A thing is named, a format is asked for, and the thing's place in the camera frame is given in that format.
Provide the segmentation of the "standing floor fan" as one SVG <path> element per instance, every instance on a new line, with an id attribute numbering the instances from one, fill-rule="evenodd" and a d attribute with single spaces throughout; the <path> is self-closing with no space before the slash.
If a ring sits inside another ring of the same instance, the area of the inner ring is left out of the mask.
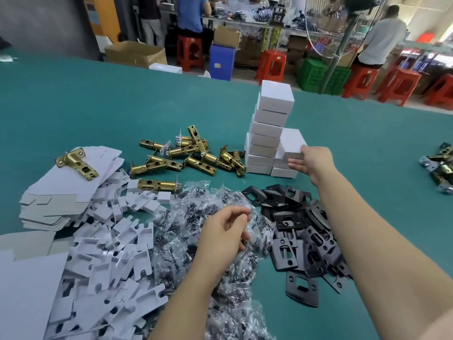
<path id="1" fill-rule="evenodd" d="M 306 0 L 304 22 L 311 48 L 330 61 L 318 93 L 325 92 L 338 62 L 357 51 L 386 0 Z"/>

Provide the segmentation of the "person's right forearm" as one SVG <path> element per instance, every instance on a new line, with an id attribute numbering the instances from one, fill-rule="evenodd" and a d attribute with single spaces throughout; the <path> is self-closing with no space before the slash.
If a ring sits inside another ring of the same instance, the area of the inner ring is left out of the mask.
<path id="1" fill-rule="evenodd" d="M 453 340 L 453 279 L 336 169 L 310 177 L 381 340 Z"/>

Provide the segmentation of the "small white cardboard box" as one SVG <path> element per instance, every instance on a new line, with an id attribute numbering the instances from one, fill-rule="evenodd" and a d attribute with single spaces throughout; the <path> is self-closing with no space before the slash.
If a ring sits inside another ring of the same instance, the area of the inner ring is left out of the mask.
<path id="1" fill-rule="evenodd" d="M 275 159 L 303 159 L 302 146 L 307 146 L 298 129 L 283 128 Z"/>

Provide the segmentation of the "person's left forearm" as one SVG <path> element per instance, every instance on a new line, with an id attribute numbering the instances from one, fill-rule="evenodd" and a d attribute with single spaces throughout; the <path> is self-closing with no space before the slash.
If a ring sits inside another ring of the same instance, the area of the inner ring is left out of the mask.
<path id="1" fill-rule="evenodd" d="M 237 254 L 196 256 L 148 340 L 203 340 L 211 294 Z"/>

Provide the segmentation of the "large open cardboard box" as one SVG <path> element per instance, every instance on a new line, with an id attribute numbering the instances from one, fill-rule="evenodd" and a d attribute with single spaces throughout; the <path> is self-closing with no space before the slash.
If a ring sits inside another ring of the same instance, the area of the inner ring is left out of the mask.
<path id="1" fill-rule="evenodd" d="M 164 47 L 123 41 L 105 46 L 107 61 L 114 64 L 148 69 L 152 64 L 167 65 Z"/>

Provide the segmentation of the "person's right hand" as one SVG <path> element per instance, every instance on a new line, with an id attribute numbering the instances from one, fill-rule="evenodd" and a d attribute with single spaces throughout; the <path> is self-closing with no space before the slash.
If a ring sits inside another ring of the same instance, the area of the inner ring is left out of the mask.
<path id="1" fill-rule="evenodd" d="M 314 186 L 319 187 L 320 184 L 341 176 L 341 173 L 334 164 L 333 156 L 329 148 L 319 146 L 311 147 L 314 160 L 314 172 L 306 175 L 310 178 L 310 181 Z"/>

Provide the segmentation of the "pile of brass door latches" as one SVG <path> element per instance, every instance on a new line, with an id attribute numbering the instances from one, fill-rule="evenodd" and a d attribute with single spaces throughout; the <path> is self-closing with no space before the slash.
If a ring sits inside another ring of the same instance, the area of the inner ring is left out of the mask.
<path id="1" fill-rule="evenodd" d="M 156 173 L 163 170 L 181 172 L 190 167 L 208 176 L 215 176 L 218 170 L 235 172 L 243 178 L 246 175 L 246 165 L 243 161 L 244 150 L 229 150 L 227 145 L 220 148 L 218 154 L 212 154 L 209 142 L 202 138 L 195 125 L 188 127 L 188 136 L 180 133 L 166 144 L 142 139 L 139 146 L 150 151 L 146 163 L 134 165 L 131 162 L 129 175 L 132 180 L 144 174 Z"/>

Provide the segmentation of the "cluttered workbench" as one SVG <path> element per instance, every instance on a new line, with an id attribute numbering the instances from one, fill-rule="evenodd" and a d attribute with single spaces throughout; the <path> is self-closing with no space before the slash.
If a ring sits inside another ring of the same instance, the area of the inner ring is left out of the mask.
<path id="1" fill-rule="evenodd" d="M 177 16 L 175 10 L 176 0 L 170 0 L 173 9 L 165 8 L 165 2 L 160 3 L 160 10 Z M 276 26 L 279 28 L 295 28 L 306 31 L 304 11 L 306 0 L 209 0 L 212 13 L 202 17 L 202 27 L 210 21 L 220 24 L 240 23 L 254 26 Z"/>

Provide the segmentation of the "small brown cardboard box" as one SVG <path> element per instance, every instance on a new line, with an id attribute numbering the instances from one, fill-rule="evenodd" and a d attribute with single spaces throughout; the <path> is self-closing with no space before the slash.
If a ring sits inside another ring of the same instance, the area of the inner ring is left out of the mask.
<path id="1" fill-rule="evenodd" d="M 240 45 L 241 30 L 227 26 L 217 26 L 214 29 L 213 44 L 237 50 Z"/>

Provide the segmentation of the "pile of white cardboard inserts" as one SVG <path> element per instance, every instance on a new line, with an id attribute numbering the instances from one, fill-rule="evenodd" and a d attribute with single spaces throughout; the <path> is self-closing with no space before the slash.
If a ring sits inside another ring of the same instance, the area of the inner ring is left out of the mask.
<path id="1" fill-rule="evenodd" d="M 139 191 L 124 169 L 100 185 L 73 226 L 43 340 L 144 340 L 145 317 L 168 302 L 151 282 L 154 218 L 170 192 Z"/>

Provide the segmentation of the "green plastic crate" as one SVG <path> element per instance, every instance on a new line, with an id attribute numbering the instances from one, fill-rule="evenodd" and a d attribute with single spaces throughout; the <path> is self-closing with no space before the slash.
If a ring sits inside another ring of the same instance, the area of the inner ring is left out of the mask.
<path id="1" fill-rule="evenodd" d="M 305 59 L 302 66 L 296 71 L 296 80 L 301 90 L 318 93 L 328 68 L 329 67 L 319 59 Z M 340 96 L 351 72 L 350 68 L 337 66 L 331 75 L 324 94 Z"/>

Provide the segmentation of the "pile of black strike plates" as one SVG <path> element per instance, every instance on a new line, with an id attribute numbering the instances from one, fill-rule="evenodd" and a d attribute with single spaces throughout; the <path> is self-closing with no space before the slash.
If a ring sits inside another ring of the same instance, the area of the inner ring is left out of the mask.
<path id="1" fill-rule="evenodd" d="M 252 248 L 270 256 L 276 271 L 286 273 L 287 297 L 319 307 L 318 278 L 342 293 L 352 274 L 320 200 L 280 184 L 264 189 L 250 186 L 241 195 L 258 208 L 249 230 Z"/>

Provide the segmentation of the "stack of flat box blanks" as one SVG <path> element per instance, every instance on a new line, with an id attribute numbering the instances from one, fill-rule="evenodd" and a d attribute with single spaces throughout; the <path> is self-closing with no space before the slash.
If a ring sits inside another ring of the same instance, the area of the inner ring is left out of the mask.
<path id="1" fill-rule="evenodd" d="M 24 192 L 20 221 L 28 235 L 52 235 L 88 208 L 96 190 L 124 159 L 121 150 L 105 146 L 82 147 L 83 160 L 99 174 L 87 181 L 69 166 L 56 164 Z M 0 259 L 0 340 L 43 340 L 66 258 L 64 252 L 23 261 Z"/>

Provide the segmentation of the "pile of clear screw bags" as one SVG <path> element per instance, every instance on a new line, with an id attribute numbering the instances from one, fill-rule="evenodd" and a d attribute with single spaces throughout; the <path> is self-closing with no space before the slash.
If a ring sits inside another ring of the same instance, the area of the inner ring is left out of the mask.
<path id="1" fill-rule="evenodd" d="M 156 217 L 154 279 L 157 285 L 165 285 L 162 297 L 170 299 L 189 272 L 205 220 L 226 206 L 245 206 L 252 210 L 246 227 L 250 233 L 258 209 L 242 197 L 241 192 L 226 187 L 213 189 L 207 181 L 187 183 L 170 209 Z M 252 238 L 246 251 L 237 254 L 211 294 L 203 340 L 275 340 L 266 327 L 261 304 L 252 298 L 252 281 L 258 262 L 265 257 L 253 250 L 251 242 Z M 150 332 L 166 305 L 158 309 L 160 313 Z"/>

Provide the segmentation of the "person's left hand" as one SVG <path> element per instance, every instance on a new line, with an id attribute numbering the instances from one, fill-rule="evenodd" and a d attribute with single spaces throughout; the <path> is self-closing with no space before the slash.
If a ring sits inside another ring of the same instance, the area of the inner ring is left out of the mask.
<path id="1" fill-rule="evenodd" d="M 245 206 L 226 206 L 209 216 L 202 228 L 193 265 L 212 280 L 230 267 L 239 252 L 231 251 L 231 233 L 247 232 L 252 210 Z"/>

